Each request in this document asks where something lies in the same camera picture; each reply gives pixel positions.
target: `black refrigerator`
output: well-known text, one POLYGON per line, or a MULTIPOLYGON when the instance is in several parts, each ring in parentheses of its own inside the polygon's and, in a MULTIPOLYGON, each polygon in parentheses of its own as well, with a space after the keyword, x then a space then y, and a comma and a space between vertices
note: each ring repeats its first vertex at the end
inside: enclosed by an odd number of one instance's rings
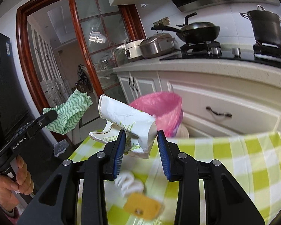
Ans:
MULTIPOLYGON (((33 120, 17 77, 12 50, 17 48, 11 48, 10 38, 0 33, 0 125, 5 138, 0 137, 0 148, 17 129, 33 120)), ((21 150, 20 155, 34 181, 34 193, 61 163, 53 156, 53 146, 42 132, 21 150)))

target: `green wavy cloth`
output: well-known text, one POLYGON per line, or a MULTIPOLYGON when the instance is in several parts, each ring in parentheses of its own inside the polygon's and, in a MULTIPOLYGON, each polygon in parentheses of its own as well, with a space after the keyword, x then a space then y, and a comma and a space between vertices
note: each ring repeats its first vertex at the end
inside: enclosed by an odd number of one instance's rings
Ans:
POLYGON ((57 119, 48 124, 46 128, 50 131, 66 134, 76 127, 86 110, 92 105, 92 100, 87 93, 75 90, 68 100, 56 107, 44 108, 43 113, 50 110, 57 112, 57 119))

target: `kitchen countertop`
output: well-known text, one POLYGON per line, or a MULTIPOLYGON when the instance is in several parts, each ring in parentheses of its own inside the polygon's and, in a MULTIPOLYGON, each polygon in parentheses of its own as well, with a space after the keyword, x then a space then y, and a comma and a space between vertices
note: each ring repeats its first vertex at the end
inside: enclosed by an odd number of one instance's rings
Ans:
POLYGON ((158 58, 149 58, 124 64, 113 69, 113 72, 130 71, 179 71, 193 73, 209 73, 246 80, 257 81, 281 88, 281 69, 245 61, 227 59, 160 59, 175 55, 173 52, 158 58))

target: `gas stove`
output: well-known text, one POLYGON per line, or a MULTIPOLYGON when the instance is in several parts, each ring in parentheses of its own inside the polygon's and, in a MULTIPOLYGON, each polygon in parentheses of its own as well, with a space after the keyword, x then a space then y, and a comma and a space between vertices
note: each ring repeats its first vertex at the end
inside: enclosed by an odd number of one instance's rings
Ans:
POLYGON ((185 44, 181 46, 181 52, 185 54, 199 55, 220 55, 220 43, 217 41, 208 41, 200 44, 185 44))
POLYGON ((254 54, 257 58, 263 58, 271 61, 281 62, 281 47, 266 46, 260 43, 253 45, 254 54))
POLYGON ((253 51, 239 48, 224 50, 221 49, 220 43, 217 41, 186 44, 180 48, 181 51, 177 52, 177 54, 161 58, 160 61, 173 59, 227 59, 281 68, 281 47, 255 44, 253 49, 253 51))

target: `finger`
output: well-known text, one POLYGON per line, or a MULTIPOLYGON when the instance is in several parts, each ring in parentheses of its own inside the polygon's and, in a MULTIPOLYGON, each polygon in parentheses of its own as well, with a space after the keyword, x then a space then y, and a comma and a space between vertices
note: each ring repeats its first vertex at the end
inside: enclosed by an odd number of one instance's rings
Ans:
POLYGON ((18 155, 16 161, 17 161, 18 168, 22 168, 25 163, 23 158, 20 155, 18 155))
POLYGON ((17 173, 17 183, 21 186, 23 185, 24 181, 26 180, 27 177, 27 165, 24 162, 22 168, 19 168, 18 173, 17 173))
POLYGON ((30 183, 31 183, 31 175, 30 172, 28 172, 24 183, 21 186, 19 186, 19 192, 21 194, 24 194, 24 192, 29 188, 30 183))
POLYGON ((30 195, 33 192, 33 188, 34 188, 34 183, 31 180, 30 186, 29 188, 24 192, 25 195, 30 195))
POLYGON ((0 188, 15 191, 18 190, 19 187, 17 183, 13 182, 9 177, 0 175, 0 188))

